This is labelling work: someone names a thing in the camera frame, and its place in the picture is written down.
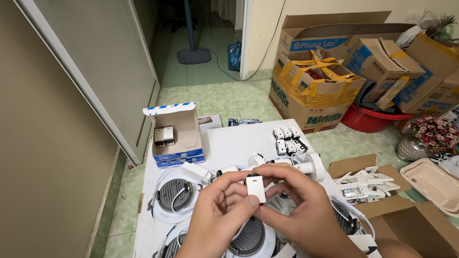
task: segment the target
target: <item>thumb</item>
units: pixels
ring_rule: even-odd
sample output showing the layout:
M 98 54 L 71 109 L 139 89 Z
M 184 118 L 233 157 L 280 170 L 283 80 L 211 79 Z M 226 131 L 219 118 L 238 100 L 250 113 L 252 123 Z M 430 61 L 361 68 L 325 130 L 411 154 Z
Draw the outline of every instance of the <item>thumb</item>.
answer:
M 268 226 L 274 228 L 275 230 L 279 231 L 281 234 L 285 235 L 286 237 L 290 236 L 291 227 L 286 227 L 286 225 L 294 225 L 292 224 L 292 218 L 289 216 L 285 216 L 268 206 L 260 206 L 258 209 L 257 217 L 266 223 Z
M 221 218 L 221 225 L 236 232 L 246 220 L 248 220 L 260 206 L 260 200 L 255 195 L 246 196 L 240 200 L 234 208 Z

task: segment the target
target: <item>hand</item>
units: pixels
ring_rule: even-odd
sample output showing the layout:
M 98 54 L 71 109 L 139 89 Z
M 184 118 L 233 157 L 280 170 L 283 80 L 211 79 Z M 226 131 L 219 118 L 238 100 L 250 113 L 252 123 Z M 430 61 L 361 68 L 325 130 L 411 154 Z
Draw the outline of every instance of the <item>hand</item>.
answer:
M 317 257 L 366 257 L 340 228 L 325 189 L 298 169 L 287 163 L 263 164 L 252 170 L 263 176 L 266 187 L 278 183 L 266 192 L 290 195 L 297 208 L 285 216 L 260 206 L 255 216 L 293 241 L 305 253 Z
M 250 171 L 226 172 L 199 193 L 190 226 L 176 258 L 221 257 L 238 229 L 260 206 L 247 195 L 245 181 Z

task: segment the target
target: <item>doorway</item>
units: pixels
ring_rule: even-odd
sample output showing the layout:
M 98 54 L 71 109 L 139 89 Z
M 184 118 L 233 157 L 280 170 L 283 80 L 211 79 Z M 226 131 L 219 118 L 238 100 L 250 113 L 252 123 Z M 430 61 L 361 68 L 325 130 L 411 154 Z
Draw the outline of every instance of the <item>doorway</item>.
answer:
M 226 83 L 233 78 L 239 79 L 239 72 L 228 69 L 227 48 L 237 41 L 242 42 L 244 1 L 192 0 L 191 16 L 197 20 L 195 44 L 197 47 L 208 48 L 212 55 L 209 62 L 193 65 L 183 65 L 177 61 L 177 52 L 190 47 L 187 28 L 180 27 L 172 32 L 171 23 L 165 21 L 177 18 L 180 14 L 176 7 L 162 2 L 155 0 L 158 21 L 150 46 L 151 59 L 161 88 Z

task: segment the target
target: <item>glass vase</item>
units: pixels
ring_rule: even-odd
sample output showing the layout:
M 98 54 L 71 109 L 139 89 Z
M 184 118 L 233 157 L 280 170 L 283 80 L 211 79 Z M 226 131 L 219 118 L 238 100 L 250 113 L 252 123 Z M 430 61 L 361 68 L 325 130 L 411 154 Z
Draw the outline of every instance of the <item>glass vase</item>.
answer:
M 430 147 L 422 145 L 419 139 L 414 136 L 404 138 L 397 147 L 397 156 L 407 162 L 413 162 L 431 155 Z

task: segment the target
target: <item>black cable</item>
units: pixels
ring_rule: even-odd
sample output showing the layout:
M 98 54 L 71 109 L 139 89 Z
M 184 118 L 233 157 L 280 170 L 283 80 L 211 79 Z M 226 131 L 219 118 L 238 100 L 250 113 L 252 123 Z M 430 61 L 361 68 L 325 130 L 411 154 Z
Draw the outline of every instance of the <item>black cable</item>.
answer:
M 273 37 L 271 38 L 271 41 L 269 42 L 268 48 L 266 49 L 266 52 L 264 53 L 263 59 L 261 60 L 261 63 L 260 63 L 260 65 L 258 66 L 258 68 L 256 69 L 256 71 L 255 71 L 249 78 L 247 78 L 247 79 L 243 79 L 243 80 L 236 79 L 236 78 L 232 77 L 231 75 L 229 75 L 227 72 L 225 72 L 224 70 L 222 70 L 222 69 L 220 68 L 220 66 L 218 65 L 218 55 L 215 54 L 214 51 L 212 51 L 211 49 L 209 49 L 209 50 L 217 57 L 217 66 L 218 66 L 218 68 L 220 69 L 220 71 L 222 71 L 222 72 L 224 72 L 226 75 L 230 76 L 233 80 L 241 81 L 241 82 L 248 81 L 250 78 L 252 78 L 252 77 L 258 72 L 258 70 L 260 69 L 261 65 L 263 64 L 263 61 L 264 61 L 264 59 L 265 59 L 265 57 L 266 57 L 266 54 L 268 53 L 268 50 L 269 50 L 269 47 L 271 46 L 271 43 L 273 42 L 274 35 L 276 35 L 277 27 L 279 26 L 280 17 L 282 16 L 282 11 L 284 10 L 285 1 L 286 1 L 286 0 L 284 0 L 284 3 L 282 4 L 282 9 L 280 10 L 279 18 L 277 19 L 277 24 L 276 24 L 276 28 L 274 29 Z

